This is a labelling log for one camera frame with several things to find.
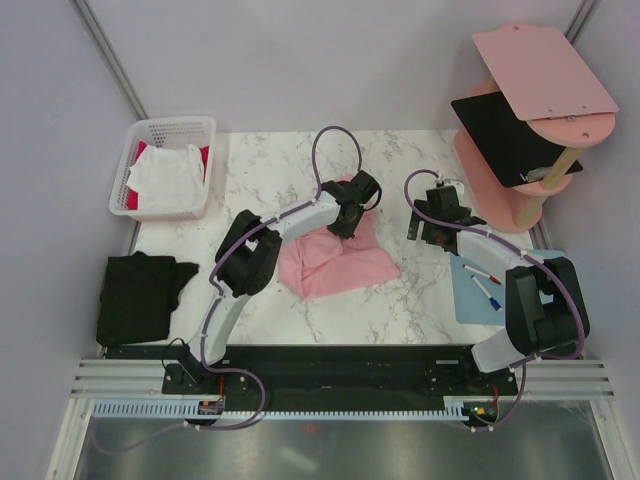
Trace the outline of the white plastic basket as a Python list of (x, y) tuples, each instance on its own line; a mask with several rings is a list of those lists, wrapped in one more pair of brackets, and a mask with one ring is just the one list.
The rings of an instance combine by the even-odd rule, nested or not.
[(127, 133), (109, 210), (134, 220), (202, 217), (212, 179), (217, 124), (208, 116), (160, 117)]

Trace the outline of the light blue mat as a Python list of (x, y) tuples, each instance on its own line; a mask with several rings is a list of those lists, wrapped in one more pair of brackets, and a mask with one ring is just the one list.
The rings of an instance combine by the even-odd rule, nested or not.
[(461, 324), (484, 325), (484, 326), (505, 326), (505, 310), (495, 311), (487, 298), (479, 290), (471, 279), (471, 272), (465, 270), (462, 265), (469, 264), (477, 269), (487, 272), (497, 277), (502, 285), (497, 285), (490, 280), (476, 276), (489, 292), (499, 301), (502, 308), (506, 306), (505, 300), (505, 271), (507, 268), (519, 265), (519, 259), (510, 260), (482, 260), (480, 263), (467, 258), (449, 255), (453, 296), (456, 319)]

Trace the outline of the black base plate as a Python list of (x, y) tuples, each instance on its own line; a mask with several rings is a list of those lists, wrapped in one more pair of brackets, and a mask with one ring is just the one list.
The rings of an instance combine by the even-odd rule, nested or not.
[(110, 360), (159, 360), (165, 394), (219, 394), (229, 413), (441, 411), (447, 397), (512, 396), (508, 369), (484, 374), (463, 345), (242, 346), (205, 369), (186, 346), (121, 346)]

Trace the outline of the pink tiered shelf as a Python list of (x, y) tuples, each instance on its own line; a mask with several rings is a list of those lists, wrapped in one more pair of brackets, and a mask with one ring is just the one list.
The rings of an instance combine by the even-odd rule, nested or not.
[(467, 97), (501, 92), (519, 120), (565, 148), (542, 179), (507, 188), (499, 183), (462, 123), (454, 137), (480, 217), (499, 231), (524, 232), (540, 220), (544, 202), (581, 171), (580, 155), (611, 135), (619, 107), (555, 27), (512, 24), (475, 33), (472, 40), (489, 78)]

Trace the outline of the pink t shirt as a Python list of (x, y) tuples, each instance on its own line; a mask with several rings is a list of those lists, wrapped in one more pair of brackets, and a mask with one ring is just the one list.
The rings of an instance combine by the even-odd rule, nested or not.
[(324, 192), (311, 206), (280, 220), (279, 279), (304, 299), (318, 299), (381, 284), (400, 276), (374, 233), (376, 214), (364, 213), (353, 238), (341, 239), (321, 222), (336, 220), (338, 204)]

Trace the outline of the blue capped marker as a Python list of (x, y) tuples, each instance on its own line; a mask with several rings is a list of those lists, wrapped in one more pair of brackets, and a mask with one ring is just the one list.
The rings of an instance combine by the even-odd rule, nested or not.
[(503, 308), (499, 303), (499, 301), (489, 292), (489, 290), (482, 284), (482, 282), (475, 275), (472, 275), (471, 279), (474, 282), (474, 284), (479, 288), (479, 290), (483, 293), (483, 295), (487, 298), (492, 308), (497, 312), (502, 311)]

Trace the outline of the red capped marker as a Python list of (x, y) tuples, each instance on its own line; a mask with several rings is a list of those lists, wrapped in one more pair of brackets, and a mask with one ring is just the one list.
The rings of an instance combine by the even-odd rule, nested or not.
[(483, 277), (483, 278), (486, 278), (486, 279), (490, 280), (494, 284), (502, 285), (502, 282), (497, 277), (495, 277), (495, 276), (493, 276), (493, 275), (491, 275), (491, 274), (489, 274), (487, 272), (484, 272), (484, 271), (482, 271), (480, 269), (477, 269), (477, 268), (475, 268), (475, 267), (473, 267), (473, 266), (471, 266), (469, 264), (463, 264), (462, 267), (465, 270), (471, 272), (475, 276), (480, 276), (480, 277)]

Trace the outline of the black t shirt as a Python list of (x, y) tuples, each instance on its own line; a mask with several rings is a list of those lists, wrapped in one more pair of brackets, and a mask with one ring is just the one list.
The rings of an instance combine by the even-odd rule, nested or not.
[(136, 252), (110, 257), (100, 293), (96, 341), (109, 348), (166, 340), (180, 295), (199, 265)]

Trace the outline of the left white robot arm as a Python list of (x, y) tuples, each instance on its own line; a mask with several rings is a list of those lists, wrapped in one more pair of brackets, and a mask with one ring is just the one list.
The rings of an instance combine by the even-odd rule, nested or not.
[(248, 301), (271, 282), (281, 250), (289, 242), (324, 227), (340, 239), (354, 236), (356, 227), (382, 196), (379, 183), (360, 171), (349, 181), (328, 181), (318, 194), (264, 219), (244, 210), (224, 237), (209, 276), (214, 294), (198, 333), (183, 347), (177, 364), (165, 368), (165, 394), (208, 393), (219, 378), (237, 374), (261, 380), (253, 373), (220, 365), (232, 330)]

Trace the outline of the black board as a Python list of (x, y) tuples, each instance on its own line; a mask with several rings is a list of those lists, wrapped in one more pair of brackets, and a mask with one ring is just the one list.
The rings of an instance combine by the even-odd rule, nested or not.
[(542, 179), (565, 151), (519, 120), (501, 92), (453, 100), (451, 107), (504, 187)]

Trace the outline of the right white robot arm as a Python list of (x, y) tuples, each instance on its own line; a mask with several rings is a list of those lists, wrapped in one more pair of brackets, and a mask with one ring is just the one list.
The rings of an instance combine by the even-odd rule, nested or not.
[(408, 238), (428, 244), (496, 274), (504, 289), (499, 307), (504, 327), (470, 349), (469, 362), (458, 368), (467, 392), (483, 392), (494, 372), (526, 364), (536, 357), (573, 360), (584, 350), (590, 333), (585, 302), (573, 263), (564, 256), (544, 258), (517, 247), (494, 233), (471, 210), (459, 204), (451, 185), (439, 184), (425, 200), (404, 195), (412, 210)]

